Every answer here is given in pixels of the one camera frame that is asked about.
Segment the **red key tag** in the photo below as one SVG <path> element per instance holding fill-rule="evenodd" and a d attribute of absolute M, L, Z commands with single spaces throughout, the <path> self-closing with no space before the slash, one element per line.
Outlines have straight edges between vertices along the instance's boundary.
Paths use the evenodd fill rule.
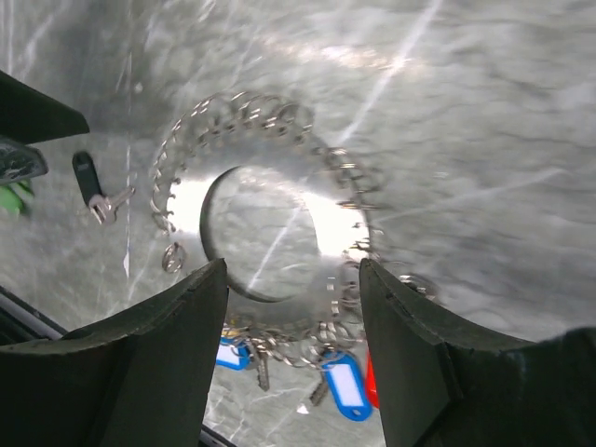
<path fill-rule="evenodd" d="M 379 399 L 378 399 L 378 394 L 377 394 L 377 389 L 376 389 L 376 382 L 375 382 L 373 364 L 372 364 L 370 352 L 367 352 L 367 357 L 366 357 L 366 373 L 365 373 L 364 384 L 365 384 L 365 386 L 364 386 L 365 394 L 366 394 L 368 401 L 370 402 L 370 404 L 373 407 L 379 408 Z"/>

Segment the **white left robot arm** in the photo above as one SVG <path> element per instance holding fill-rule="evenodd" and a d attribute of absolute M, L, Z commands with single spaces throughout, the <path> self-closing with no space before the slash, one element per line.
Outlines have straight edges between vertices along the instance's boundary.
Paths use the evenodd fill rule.
<path fill-rule="evenodd" d="M 47 174 L 47 161 L 37 143 L 88 132 L 80 112 L 1 73 L 2 185 Z"/>

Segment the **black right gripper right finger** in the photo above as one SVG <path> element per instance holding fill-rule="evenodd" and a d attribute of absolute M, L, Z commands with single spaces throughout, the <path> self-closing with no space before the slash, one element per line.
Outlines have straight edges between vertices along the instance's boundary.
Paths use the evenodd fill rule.
<path fill-rule="evenodd" d="M 373 260 L 359 267 L 389 446 L 591 446 L 595 331 L 541 342 L 475 324 Z"/>

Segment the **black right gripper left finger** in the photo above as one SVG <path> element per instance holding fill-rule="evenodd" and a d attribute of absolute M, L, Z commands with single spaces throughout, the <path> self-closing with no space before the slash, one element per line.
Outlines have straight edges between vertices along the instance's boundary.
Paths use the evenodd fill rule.
<path fill-rule="evenodd" d="M 212 261 L 67 332 L 1 294 L 5 446 L 198 446 L 227 307 Z"/>

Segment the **blue key tag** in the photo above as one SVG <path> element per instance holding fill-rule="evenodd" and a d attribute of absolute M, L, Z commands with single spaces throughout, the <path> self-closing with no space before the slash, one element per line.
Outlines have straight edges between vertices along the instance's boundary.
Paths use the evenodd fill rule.
<path fill-rule="evenodd" d="M 339 413 L 354 422 L 366 421 L 373 407 L 366 397 L 357 359 L 346 352 L 326 353 L 322 372 Z"/>
<path fill-rule="evenodd" d="M 245 370 L 251 363 L 251 353 L 243 341 L 221 337 L 216 364 L 234 371 Z"/>

